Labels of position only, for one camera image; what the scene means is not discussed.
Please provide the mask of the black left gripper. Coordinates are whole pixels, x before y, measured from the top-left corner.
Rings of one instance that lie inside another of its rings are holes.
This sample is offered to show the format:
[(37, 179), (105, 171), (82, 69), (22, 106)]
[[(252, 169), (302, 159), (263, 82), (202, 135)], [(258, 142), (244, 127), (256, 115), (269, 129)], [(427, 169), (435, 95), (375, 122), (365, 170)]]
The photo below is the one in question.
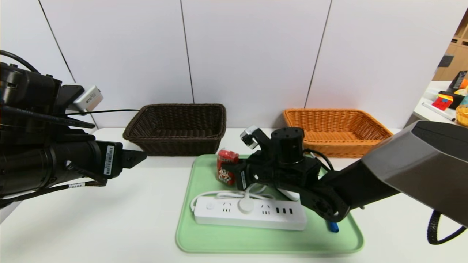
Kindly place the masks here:
[(55, 142), (52, 144), (52, 174), (57, 179), (84, 178), (81, 171), (104, 179), (119, 175), (122, 168), (131, 169), (147, 158), (143, 151), (122, 150), (122, 168), (116, 168), (122, 144), (107, 141)]

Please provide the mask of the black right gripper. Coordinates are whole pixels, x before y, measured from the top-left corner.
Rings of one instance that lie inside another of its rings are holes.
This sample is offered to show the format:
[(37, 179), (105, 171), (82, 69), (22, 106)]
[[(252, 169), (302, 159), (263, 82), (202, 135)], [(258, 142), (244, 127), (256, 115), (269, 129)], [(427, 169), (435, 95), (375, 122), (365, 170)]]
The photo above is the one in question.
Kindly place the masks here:
[(262, 151), (241, 156), (239, 163), (221, 163), (221, 168), (227, 172), (235, 173), (236, 186), (239, 190), (245, 190), (254, 183), (274, 188), (274, 157), (264, 154)]

